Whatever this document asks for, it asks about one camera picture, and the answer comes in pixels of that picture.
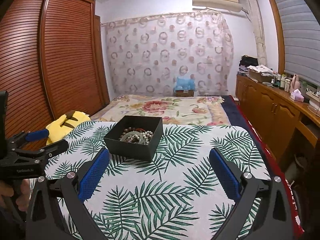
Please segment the person's left hand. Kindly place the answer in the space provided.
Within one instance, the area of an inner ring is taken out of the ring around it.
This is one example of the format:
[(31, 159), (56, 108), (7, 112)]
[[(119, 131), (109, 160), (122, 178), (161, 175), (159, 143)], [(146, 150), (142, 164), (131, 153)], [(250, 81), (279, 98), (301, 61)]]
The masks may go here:
[[(21, 183), (21, 194), (16, 199), (16, 204), (20, 211), (27, 211), (30, 201), (30, 180), (24, 179)], [(1, 207), (6, 208), (3, 197), (12, 197), (14, 195), (14, 190), (11, 186), (7, 185), (5, 182), (0, 183), (0, 195), (1, 195)]]

